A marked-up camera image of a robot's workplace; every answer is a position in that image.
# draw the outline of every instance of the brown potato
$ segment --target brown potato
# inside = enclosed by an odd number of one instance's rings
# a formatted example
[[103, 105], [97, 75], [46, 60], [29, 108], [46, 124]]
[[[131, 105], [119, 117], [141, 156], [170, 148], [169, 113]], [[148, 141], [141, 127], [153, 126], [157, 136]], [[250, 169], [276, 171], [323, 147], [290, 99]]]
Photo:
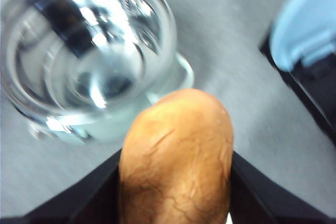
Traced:
[[122, 149], [122, 224], [220, 223], [229, 210], [233, 129], [210, 94], [173, 92], [133, 122]]

